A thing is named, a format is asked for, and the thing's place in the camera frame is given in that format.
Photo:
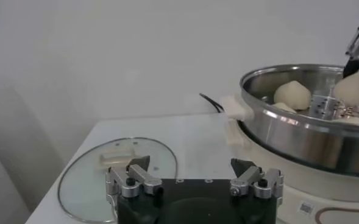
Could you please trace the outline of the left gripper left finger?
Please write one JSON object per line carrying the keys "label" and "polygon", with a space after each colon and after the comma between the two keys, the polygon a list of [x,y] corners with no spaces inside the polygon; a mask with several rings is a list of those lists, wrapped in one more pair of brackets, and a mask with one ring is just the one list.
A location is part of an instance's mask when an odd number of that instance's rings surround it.
{"label": "left gripper left finger", "polygon": [[150,156],[126,156],[105,173],[106,199],[112,213],[118,212],[118,197],[135,198],[143,191],[147,195],[158,195],[163,191],[163,181],[147,172]]}

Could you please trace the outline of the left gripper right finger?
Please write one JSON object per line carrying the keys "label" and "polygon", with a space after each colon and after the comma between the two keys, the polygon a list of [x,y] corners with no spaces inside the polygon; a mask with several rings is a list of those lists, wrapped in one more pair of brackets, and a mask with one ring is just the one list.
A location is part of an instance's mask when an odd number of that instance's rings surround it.
{"label": "left gripper right finger", "polygon": [[268,169],[264,171],[252,161],[237,158],[232,158],[230,165],[236,175],[236,178],[230,180],[231,196],[245,196],[252,190],[257,198],[275,197],[278,205],[283,203],[284,176],[281,170]]}

